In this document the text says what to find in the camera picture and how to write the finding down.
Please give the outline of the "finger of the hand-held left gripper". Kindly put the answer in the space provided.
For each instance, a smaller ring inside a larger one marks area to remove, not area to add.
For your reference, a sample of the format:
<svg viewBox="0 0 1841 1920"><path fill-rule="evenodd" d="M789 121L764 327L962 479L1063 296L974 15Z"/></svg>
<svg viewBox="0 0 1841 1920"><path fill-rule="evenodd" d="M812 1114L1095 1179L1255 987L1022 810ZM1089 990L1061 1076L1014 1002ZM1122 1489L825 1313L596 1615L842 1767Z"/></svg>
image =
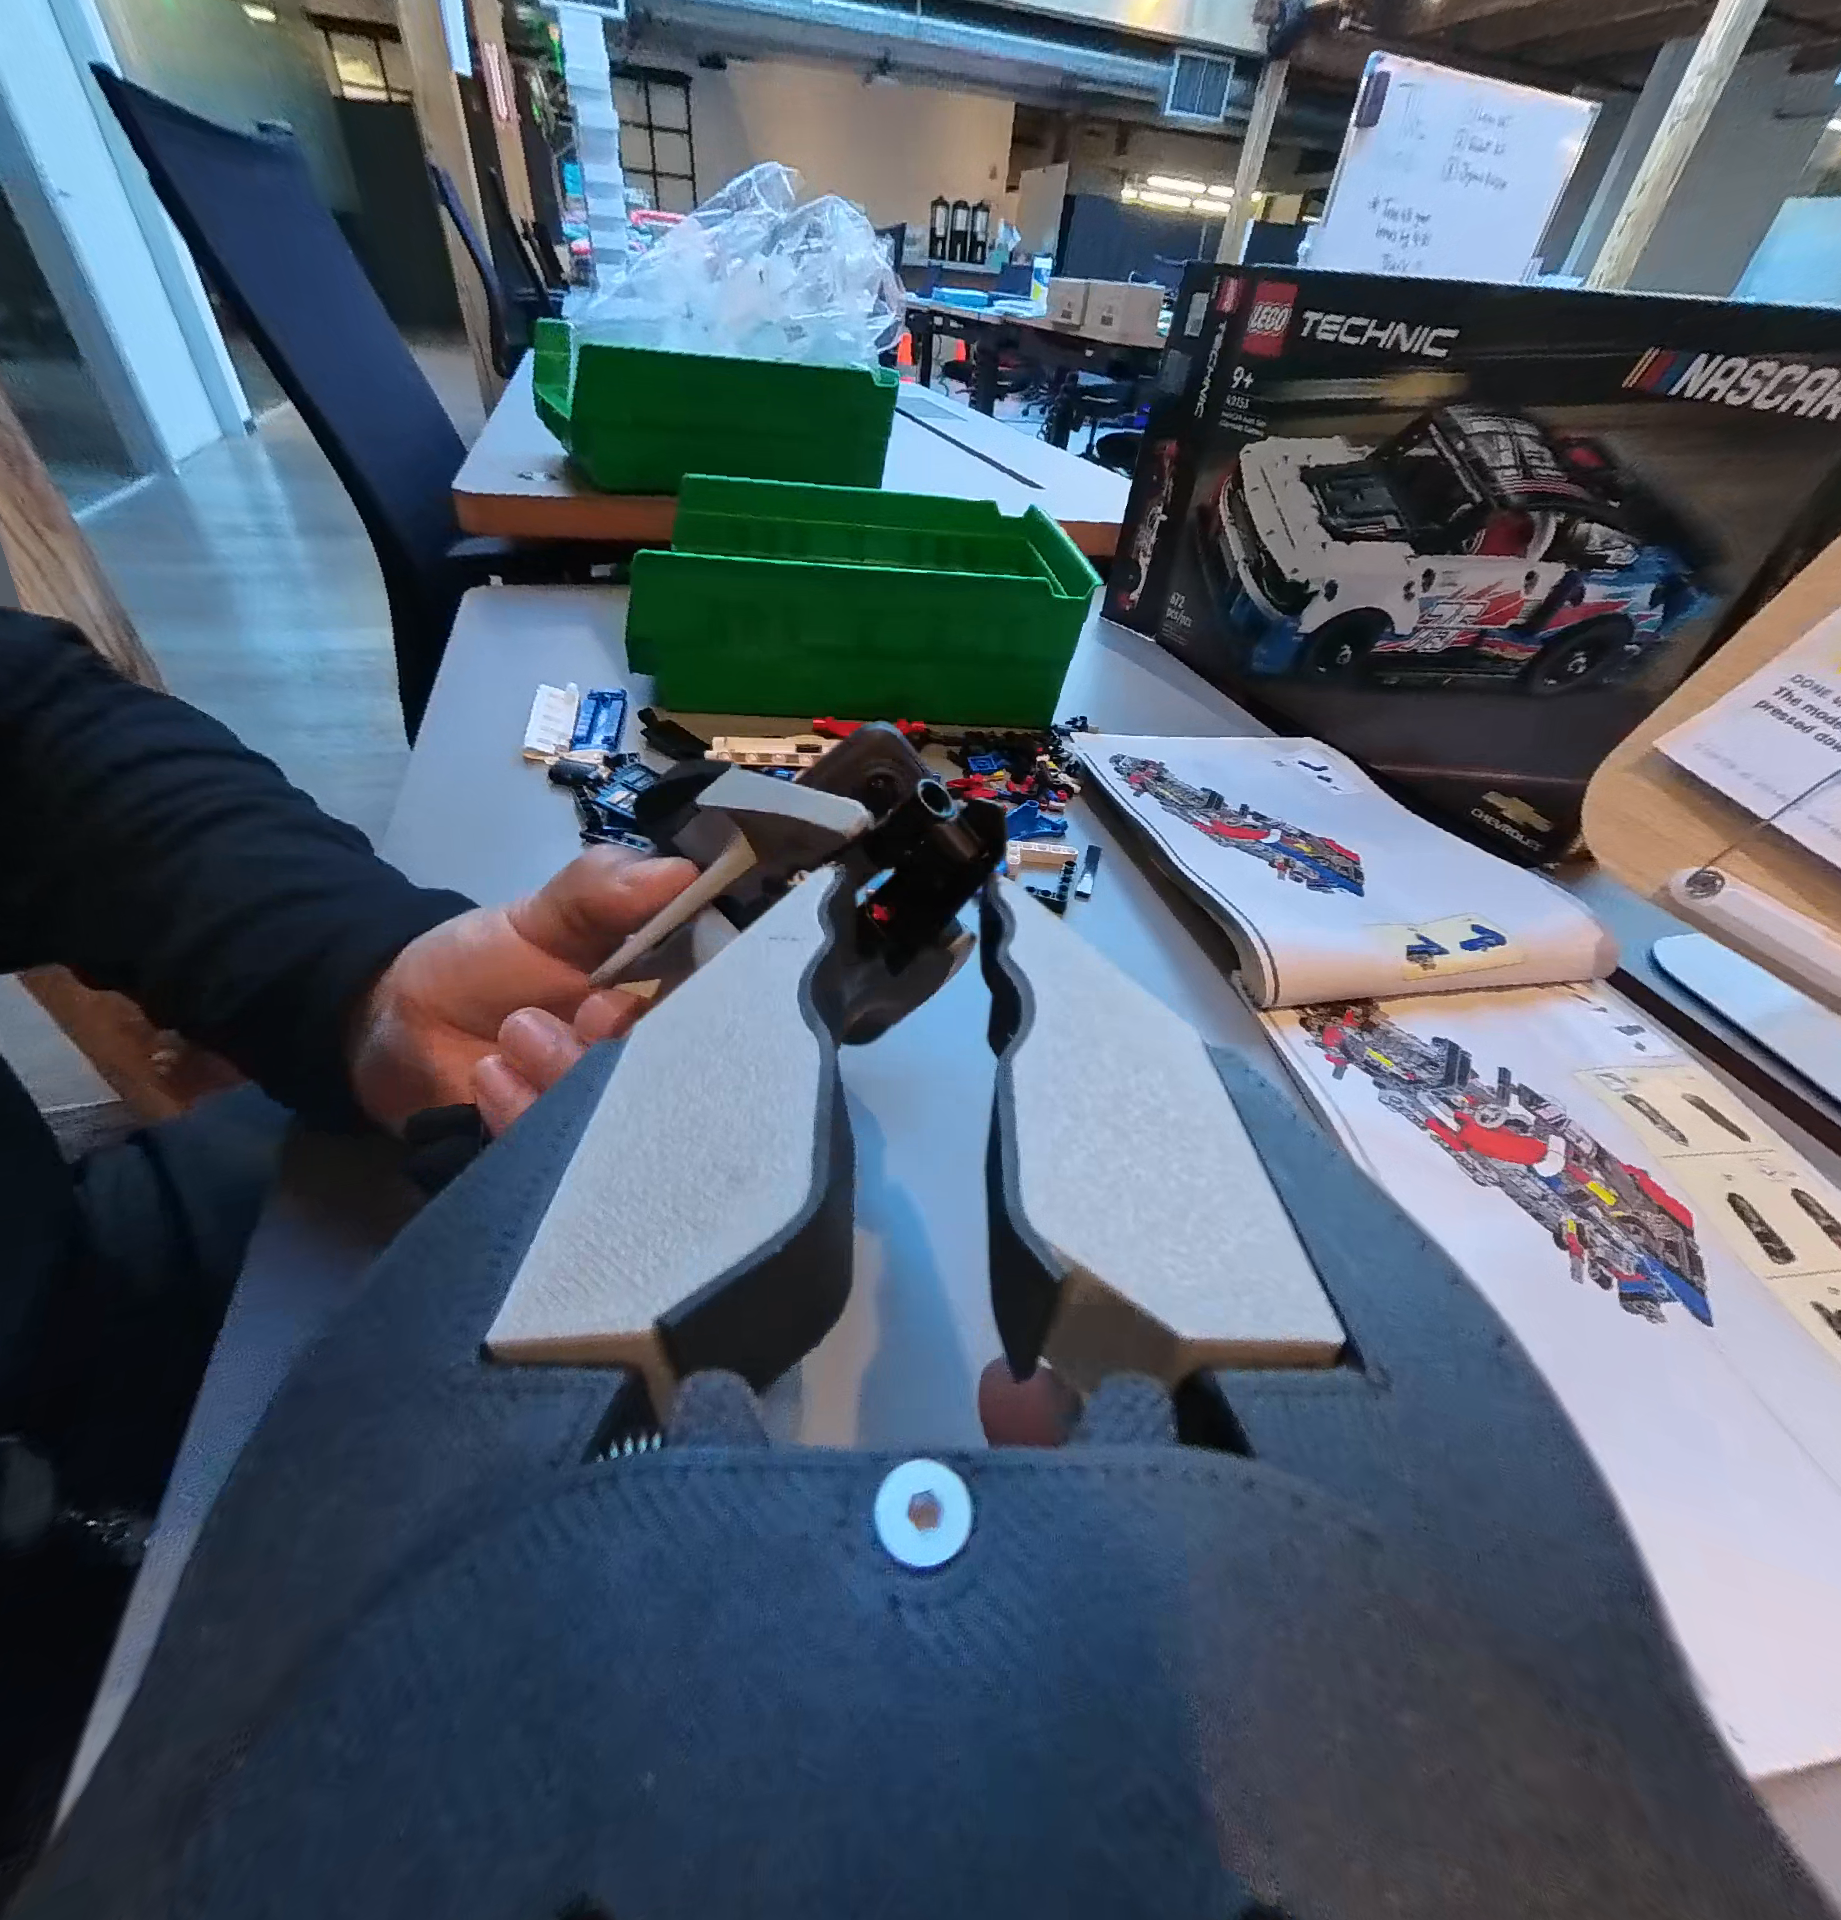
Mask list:
<svg viewBox="0 0 1841 1920"><path fill-rule="evenodd" d="M668 906L599 962L589 990L633 1002L668 996L762 912L756 869L752 842L728 839Z"/></svg>
<svg viewBox="0 0 1841 1920"><path fill-rule="evenodd" d="M692 862L723 881L748 873L789 877L836 858L874 824L874 813L851 796L725 766L694 800Z"/></svg>

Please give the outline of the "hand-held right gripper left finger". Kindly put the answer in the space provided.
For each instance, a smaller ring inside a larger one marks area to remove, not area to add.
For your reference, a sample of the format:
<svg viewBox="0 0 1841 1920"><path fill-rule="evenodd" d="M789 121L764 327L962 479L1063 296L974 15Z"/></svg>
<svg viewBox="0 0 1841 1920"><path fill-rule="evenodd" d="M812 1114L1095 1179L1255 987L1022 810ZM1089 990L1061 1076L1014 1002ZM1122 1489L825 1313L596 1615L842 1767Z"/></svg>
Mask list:
<svg viewBox="0 0 1841 1920"><path fill-rule="evenodd" d="M753 1391L836 1326L855 1158L825 867L635 1023L487 1328L506 1363L597 1366L665 1411L685 1377Z"/></svg>

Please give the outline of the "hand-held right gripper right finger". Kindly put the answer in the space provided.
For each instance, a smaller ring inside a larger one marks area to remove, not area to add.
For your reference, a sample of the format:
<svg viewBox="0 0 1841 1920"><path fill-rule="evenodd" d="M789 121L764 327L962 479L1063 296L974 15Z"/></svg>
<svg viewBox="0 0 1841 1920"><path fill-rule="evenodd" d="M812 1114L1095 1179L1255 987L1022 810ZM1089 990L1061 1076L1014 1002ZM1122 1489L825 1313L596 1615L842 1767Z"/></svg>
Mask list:
<svg viewBox="0 0 1841 1920"><path fill-rule="evenodd" d="M1347 1336L1210 1045L1010 880L981 896L1003 1355L1076 1387L1319 1370Z"/></svg>

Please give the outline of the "black toy brick assembly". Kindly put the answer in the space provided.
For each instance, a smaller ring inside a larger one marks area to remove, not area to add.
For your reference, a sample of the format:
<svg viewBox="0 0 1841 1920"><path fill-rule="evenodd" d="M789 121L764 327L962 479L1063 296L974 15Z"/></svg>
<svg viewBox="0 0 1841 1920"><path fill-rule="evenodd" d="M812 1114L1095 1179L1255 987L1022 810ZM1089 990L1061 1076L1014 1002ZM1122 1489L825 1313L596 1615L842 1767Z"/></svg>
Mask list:
<svg viewBox="0 0 1841 1920"><path fill-rule="evenodd" d="M908 734L884 721L834 739L796 781L869 813L838 853L836 948L816 997L834 1013L838 1043L870 1043L964 965L974 938L960 912L1003 863L1007 811L957 797Z"/></svg>

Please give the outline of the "person's left forearm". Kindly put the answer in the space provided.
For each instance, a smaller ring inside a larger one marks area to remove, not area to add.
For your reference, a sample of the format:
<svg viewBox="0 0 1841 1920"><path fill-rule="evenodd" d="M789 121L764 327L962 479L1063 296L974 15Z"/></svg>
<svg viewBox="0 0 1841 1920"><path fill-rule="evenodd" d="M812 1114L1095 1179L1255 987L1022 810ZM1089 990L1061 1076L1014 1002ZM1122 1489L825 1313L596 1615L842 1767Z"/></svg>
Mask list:
<svg viewBox="0 0 1841 1920"><path fill-rule="evenodd" d="M233 731L0 608L0 939L134 1002L324 1127L380 973L463 896L418 885Z"/></svg>

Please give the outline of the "pile of small toy bricks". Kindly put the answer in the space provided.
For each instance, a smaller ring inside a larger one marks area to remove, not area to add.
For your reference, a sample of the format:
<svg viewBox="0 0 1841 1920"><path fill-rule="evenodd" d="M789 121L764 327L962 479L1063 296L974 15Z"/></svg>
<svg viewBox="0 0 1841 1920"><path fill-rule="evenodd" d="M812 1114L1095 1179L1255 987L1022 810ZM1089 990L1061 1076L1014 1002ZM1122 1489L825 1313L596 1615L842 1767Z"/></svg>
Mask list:
<svg viewBox="0 0 1841 1920"><path fill-rule="evenodd" d="M789 781L865 721L819 716L789 727L786 721L756 721L744 731L696 731L692 725L655 707L637 712L642 729L635 746L619 737L611 755L567 754L534 762L547 783L571 797L578 834L583 846L611 846L633 852L677 853L692 859L692 793L649 797L669 771L704 764L711 779L725 766L744 766ZM1076 852L1066 839L1069 806L1076 793L1071 766L1071 729L981 729L936 727L928 721L895 718L924 762L941 773L958 800L993 801L1007 811L1008 847L1005 872L1046 865L1053 875L1028 880L1028 890L1061 912L1074 888Z"/></svg>

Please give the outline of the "wooden edged side table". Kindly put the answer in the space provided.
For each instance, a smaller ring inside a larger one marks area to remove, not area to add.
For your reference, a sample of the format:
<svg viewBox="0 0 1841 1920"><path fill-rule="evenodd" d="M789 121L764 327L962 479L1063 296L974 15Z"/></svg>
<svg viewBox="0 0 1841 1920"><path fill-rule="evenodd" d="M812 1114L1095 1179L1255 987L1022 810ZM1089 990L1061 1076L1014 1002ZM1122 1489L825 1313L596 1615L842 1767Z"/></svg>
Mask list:
<svg viewBox="0 0 1841 1920"><path fill-rule="evenodd" d="M523 542L665 545L674 499L589 488L535 415L532 360L523 356L452 479L458 527ZM989 499L1005 515L1040 508L1092 561L1113 560L1129 491L1122 476L910 381L895 403L887 489Z"/></svg>

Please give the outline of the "background office table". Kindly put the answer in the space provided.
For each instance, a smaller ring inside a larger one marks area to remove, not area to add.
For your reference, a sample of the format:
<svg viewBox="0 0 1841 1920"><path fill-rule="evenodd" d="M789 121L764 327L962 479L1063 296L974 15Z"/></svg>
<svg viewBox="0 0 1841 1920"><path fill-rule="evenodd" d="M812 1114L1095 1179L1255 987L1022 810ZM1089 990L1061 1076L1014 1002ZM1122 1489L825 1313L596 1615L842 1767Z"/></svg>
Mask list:
<svg viewBox="0 0 1841 1920"><path fill-rule="evenodd" d="M1020 401L1014 424L1035 424L1043 441L1130 472L1130 446L1159 395L1163 341L1125 341L1043 315L962 299L910 296L905 306L912 371L933 386L947 369L947 344L964 356L958 379L970 408L994 415L1003 400Z"/></svg>

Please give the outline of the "wooden display board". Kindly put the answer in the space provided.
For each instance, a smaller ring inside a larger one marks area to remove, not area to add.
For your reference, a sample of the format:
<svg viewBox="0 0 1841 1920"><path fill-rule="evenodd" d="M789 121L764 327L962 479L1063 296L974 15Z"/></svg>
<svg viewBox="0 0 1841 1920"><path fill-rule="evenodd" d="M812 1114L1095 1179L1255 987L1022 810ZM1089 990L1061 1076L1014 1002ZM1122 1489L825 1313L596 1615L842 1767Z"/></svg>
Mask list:
<svg viewBox="0 0 1841 1920"><path fill-rule="evenodd" d="M1841 538L1615 748L1590 779L1583 811L1588 850L1608 875L1676 912L1668 877L1714 865L1841 934L1841 869L1752 819L1658 749L1664 734L1698 718L1838 608Z"/></svg>

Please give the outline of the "open instruction sheet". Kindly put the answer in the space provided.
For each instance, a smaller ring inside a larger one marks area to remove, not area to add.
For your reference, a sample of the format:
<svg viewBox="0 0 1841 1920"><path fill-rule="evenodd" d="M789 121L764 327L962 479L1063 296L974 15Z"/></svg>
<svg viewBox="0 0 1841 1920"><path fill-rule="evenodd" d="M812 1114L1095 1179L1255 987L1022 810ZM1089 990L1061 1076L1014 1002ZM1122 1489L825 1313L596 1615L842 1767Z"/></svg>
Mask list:
<svg viewBox="0 0 1841 1920"><path fill-rule="evenodd" d="M1841 1186L1596 981L1265 1023L1549 1379L1749 1773L1841 1764Z"/></svg>

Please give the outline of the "white board ledge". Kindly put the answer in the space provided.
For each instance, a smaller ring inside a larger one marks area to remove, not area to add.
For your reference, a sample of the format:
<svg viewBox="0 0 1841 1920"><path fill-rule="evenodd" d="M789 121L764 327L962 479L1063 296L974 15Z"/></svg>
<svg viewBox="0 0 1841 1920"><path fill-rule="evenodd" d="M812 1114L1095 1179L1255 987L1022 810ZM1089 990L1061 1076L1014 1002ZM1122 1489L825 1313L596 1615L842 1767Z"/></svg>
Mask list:
<svg viewBox="0 0 1841 1920"><path fill-rule="evenodd" d="M1841 934L1714 865L1666 881L1673 908L1706 938L1841 1015Z"/></svg>

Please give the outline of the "dark blue office chair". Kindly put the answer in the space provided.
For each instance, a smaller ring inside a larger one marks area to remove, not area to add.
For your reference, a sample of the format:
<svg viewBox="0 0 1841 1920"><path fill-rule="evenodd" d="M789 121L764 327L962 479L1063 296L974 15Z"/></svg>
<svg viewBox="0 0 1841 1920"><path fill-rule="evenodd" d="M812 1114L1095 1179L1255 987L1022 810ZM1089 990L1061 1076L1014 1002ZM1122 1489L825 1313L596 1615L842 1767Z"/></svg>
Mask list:
<svg viewBox="0 0 1841 1920"><path fill-rule="evenodd" d="M452 508L466 443L311 188L297 139L239 132L91 64L199 273L346 489L386 593L413 739L461 593L491 576Z"/></svg>

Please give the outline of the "wooden beam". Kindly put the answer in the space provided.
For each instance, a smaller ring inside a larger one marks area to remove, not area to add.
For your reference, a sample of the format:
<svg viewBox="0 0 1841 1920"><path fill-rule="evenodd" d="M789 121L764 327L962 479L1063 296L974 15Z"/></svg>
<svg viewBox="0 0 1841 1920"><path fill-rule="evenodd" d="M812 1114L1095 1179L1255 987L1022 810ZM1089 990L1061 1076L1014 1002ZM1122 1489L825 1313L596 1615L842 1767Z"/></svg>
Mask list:
<svg viewBox="0 0 1841 1920"><path fill-rule="evenodd" d="M73 628L115 671L151 689L159 668L0 386L0 554L15 606Z"/></svg>

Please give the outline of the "printed paper sheet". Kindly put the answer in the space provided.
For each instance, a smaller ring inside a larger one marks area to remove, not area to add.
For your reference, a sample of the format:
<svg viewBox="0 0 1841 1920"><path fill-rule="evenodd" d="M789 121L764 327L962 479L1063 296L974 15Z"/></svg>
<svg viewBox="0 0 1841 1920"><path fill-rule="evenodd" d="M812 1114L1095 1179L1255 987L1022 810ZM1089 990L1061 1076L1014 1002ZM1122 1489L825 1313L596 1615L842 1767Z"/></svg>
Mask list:
<svg viewBox="0 0 1841 1920"><path fill-rule="evenodd" d="M1658 739L1664 758L1841 869L1841 608Z"/></svg>

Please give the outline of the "wooden post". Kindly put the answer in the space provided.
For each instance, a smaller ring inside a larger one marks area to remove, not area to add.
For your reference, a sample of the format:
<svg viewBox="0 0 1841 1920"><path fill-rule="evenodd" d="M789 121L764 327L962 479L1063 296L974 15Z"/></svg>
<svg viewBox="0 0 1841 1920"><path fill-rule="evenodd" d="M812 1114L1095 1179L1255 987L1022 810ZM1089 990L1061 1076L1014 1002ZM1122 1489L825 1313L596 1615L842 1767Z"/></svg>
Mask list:
<svg viewBox="0 0 1841 1920"><path fill-rule="evenodd" d="M1767 1L1716 1L1671 96L1626 197L1585 273L1594 291L1624 290L1653 239L1725 87L1761 23Z"/></svg>

